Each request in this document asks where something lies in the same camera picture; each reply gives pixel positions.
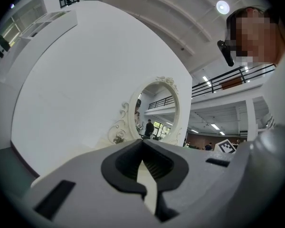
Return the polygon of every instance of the white mirror frame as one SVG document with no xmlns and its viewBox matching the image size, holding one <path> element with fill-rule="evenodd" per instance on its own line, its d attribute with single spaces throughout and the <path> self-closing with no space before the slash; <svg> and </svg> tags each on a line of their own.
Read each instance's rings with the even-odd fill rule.
<svg viewBox="0 0 285 228">
<path fill-rule="evenodd" d="M 123 108 L 120 110 L 121 114 L 120 119 L 109 129 L 107 138 L 106 139 L 102 138 L 98 141 L 95 149 L 100 149 L 115 144 L 116 137 L 120 137 L 124 139 L 124 141 L 141 139 L 140 135 L 136 130 L 135 121 L 134 121 L 135 106 L 140 93 L 147 86 L 152 84 L 160 84 L 162 86 L 165 86 L 172 94 L 175 102 L 175 116 L 174 116 L 173 126 L 169 131 L 169 133 L 164 138 L 162 138 L 160 142 L 180 145 L 180 146 L 183 144 L 178 139 L 181 134 L 180 131 L 182 129 L 182 126 L 180 125 L 179 122 L 181 115 L 180 112 L 181 103 L 179 101 L 178 89 L 174 83 L 173 78 L 162 76 L 162 77 L 153 78 L 152 80 L 149 80 L 145 84 L 141 85 L 131 96 L 130 102 L 122 103 Z"/>
</svg>

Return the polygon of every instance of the black slot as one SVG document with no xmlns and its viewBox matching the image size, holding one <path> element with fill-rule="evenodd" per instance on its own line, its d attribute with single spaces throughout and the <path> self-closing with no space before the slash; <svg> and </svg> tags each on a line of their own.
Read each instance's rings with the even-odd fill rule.
<svg viewBox="0 0 285 228">
<path fill-rule="evenodd" d="M 229 161 L 223 161 L 223 160 L 217 160 L 213 158 L 209 158 L 206 160 L 207 163 L 223 166 L 223 167 L 228 167 L 229 166 Z"/>
<path fill-rule="evenodd" d="M 62 180 L 36 207 L 35 211 L 51 220 L 65 201 L 75 183 Z"/>
</svg>

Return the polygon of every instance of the white column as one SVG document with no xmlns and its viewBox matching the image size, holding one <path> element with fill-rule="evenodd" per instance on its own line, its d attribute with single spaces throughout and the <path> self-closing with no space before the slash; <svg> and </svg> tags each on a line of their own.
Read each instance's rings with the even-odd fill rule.
<svg viewBox="0 0 285 228">
<path fill-rule="evenodd" d="M 248 135 L 247 141 L 252 141 L 257 136 L 257 122 L 255 107 L 253 105 L 252 99 L 246 100 L 247 115 L 248 115 Z"/>
</svg>

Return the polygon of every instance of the white curved wall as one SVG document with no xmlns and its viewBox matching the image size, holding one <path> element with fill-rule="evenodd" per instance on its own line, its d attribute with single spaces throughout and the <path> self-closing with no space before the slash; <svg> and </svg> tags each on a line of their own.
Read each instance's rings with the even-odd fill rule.
<svg viewBox="0 0 285 228">
<path fill-rule="evenodd" d="M 124 101 L 156 76 L 173 77 L 186 134 L 192 78 L 170 48 L 127 13 L 98 1 L 74 4 L 78 25 L 41 56 L 16 104 L 12 141 L 40 175 L 91 148 Z"/>
</svg>

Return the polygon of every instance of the black railing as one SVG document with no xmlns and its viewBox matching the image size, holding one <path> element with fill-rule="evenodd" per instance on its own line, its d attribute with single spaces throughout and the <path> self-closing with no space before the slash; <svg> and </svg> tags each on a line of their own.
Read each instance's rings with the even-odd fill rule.
<svg viewBox="0 0 285 228">
<path fill-rule="evenodd" d="M 272 69 L 263 73 L 257 73 L 269 67 L 272 67 Z M 251 79 L 260 77 L 264 74 L 268 74 L 274 70 L 275 70 L 274 64 L 262 68 L 259 67 L 250 68 L 249 73 L 246 72 L 245 66 L 239 66 L 227 73 L 214 77 L 207 82 L 205 81 L 203 83 L 193 86 L 191 97 L 193 98 L 207 93 L 216 93 L 217 90 L 221 90 L 224 88 L 222 84 L 227 84 L 225 86 L 231 88 L 233 86 L 241 85 L 243 82 L 244 84 L 249 83 Z M 151 104 L 149 104 L 149 109 L 153 109 L 159 106 L 169 105 L 172 103 L 174 103 L 174 99 L 173 96 L 170 95 L 169 97 L 166 97 L 159 101 L 152 102 Z"/>
</svg>

